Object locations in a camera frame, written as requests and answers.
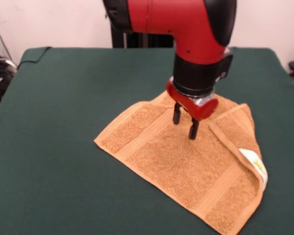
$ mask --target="red robot arm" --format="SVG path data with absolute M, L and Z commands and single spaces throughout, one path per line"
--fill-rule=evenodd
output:
M 170 34 L 176 41 L 173 77 L 167 84 L 176 101 L 173 122 L 183 106 L 198 122 L 218 105 L 215 83 L 228 74 L 232 54 L 225 53 L 236 17 L 236 0 L 103 0 L 112 25 L 124 32 Z

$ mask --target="towel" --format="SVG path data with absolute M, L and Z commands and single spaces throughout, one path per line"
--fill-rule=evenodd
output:
M 188 139 L 192 119 L 163 92 L 115 118 L 94 140 L 108 154 L 223 235 L 237 234 L 261 203 L 268 180 L 247 104 L 219 106 Z

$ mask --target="green tablecloth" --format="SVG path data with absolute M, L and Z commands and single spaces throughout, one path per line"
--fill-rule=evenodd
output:
M 101 151 L 120 112 L 165 89 L 172 49 L 26 51 L 0 106 L 0 235 L 215 234 Z M 253 113 L 269 182 L 242 234 L 294 235 L 294 85 L 269 49 L 235 48 L 217 93 Z

